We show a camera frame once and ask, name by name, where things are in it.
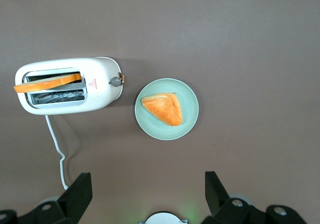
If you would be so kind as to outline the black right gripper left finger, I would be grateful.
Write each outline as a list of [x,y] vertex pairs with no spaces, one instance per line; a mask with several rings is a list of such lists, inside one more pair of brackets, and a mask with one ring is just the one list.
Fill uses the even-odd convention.
[[89,206],[93,192],[90,173],[81,173],[72,185],[55,201],[46,201],[35,209],[17,216],[11,209],[1,210],[1,223],[60,224],[79,223]]

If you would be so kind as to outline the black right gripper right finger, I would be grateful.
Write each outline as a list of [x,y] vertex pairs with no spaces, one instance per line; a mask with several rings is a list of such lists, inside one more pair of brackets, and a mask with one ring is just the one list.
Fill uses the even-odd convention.
[[292,208],[270,205],[261,211],[239,197],[230,197],[214,171],[205,173],[205,198],[211,215],[202,223],[306,223]]

